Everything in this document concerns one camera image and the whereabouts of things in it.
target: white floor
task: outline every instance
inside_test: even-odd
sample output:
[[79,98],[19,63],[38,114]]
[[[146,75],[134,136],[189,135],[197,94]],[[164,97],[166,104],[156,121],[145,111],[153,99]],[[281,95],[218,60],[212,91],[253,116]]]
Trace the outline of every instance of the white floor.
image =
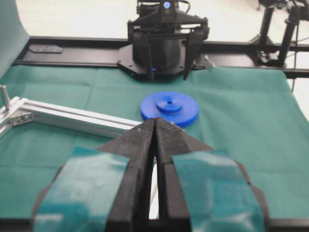
[[[134,20],[136,0],[16,0],[21,21],[30,35],[126,38],[126,23]],[[258,0],[190,0],[190,14],[206,16],[209,40],[248,41],[260,30],[263,9]],[[282,40],[288,14],[276,10],[269,32]],[[309,22],[301,22],[299,38],[309,37]],[[298,68],[309,69],[309,56],[298,55]],[[293,67],[294,58],[287,60]],[[309,120],[309,79],[297,79],[295,97]]]

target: metal bracket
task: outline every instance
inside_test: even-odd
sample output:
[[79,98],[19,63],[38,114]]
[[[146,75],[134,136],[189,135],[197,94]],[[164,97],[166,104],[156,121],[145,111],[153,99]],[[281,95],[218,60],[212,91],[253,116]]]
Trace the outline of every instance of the metal bracket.
[[28,49],[34,53],[62,53],[62,48],[55,44],[31,44]]
[[10,116],[10,123],[13,127],[31,121],[33,121],[33,114],[22,110],[17,110],[12,116]]
[[212,69],[214,67],[216,67],[215,63],[211,59],[209,59],[209,57],[206,55],[205,56],[205,68]]

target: blue gear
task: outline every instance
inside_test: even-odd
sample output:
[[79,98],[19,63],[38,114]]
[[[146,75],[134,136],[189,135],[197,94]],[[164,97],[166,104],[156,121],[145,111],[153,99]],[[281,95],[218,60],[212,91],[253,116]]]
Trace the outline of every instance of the blue gear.
[[158,92],[143,99],[140,114],[144,120],[161,117],[184,128],[197,119],[198,105],[193,98],[182,93]]

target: green tape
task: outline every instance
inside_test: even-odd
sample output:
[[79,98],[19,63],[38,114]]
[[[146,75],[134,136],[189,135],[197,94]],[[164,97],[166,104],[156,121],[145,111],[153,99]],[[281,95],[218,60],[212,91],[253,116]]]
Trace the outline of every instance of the green tape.
[[128,161],[76,148],[42,201],[34,231],[104,231]]
[[260,206],[224,151],[172,156],[193,232],[262,232]]
[[15,0],[0,1],[0,22],[1,78],[24,48],[29,36],[19,20]]
[[[281,71],[216,67],[193,71],[187,81],[180,77],[147,83],[119,69],[14,66],[0,84],[7,85],[11,98],[137,121],[142,121],[139,106],[148,94],[187,94],[200,111],[186,131],[216,149],[227,148],[231,158],[245,165],[254,185],[266,195],[270,216],[309,217],[309,188],[304,185],[309,180],[309,124]],[[10,183],[7,178],[0,181],[0,189],[5,189],[0,191],[0,218],[31,217],[30,205],[38,192],[11,190],[29,185],[43,189],[52,180],[44,168],[64,164],[76,146],[94,148],[108,140],[40,124],[14,128],[0,140],[0,172],[22,166],[24,173],[12,174]],[[46,177],[30,182],[34,174]],[[28,181],[20,183],[24,176]],[[27,203],[19,200],[22,194]]]

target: black metal rail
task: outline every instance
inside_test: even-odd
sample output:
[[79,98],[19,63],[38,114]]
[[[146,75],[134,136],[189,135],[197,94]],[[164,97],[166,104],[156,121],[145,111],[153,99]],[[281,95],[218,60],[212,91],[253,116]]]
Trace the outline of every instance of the black metal rail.
[[[66,37],[31,37],[14,65],[43,65],[68,67],[118,67],[118,50],[128,45],[126,39],[93,39]],[[57,45],[61,53],[32,52],[29,47]],[[279,51],[280,44],[263,46],[265,52]],[[201,53],[207,55],[216,66],[275,69],[285,72],[287,78],[309,78],[309,70],[286,69],[283,67],[266,67],[258,62],[257,51],[260,44],[237,42],[204,42]],[[291,51],[296,50],[293,43]],[[309,45],[299,44],[298,52],[309,52]]]

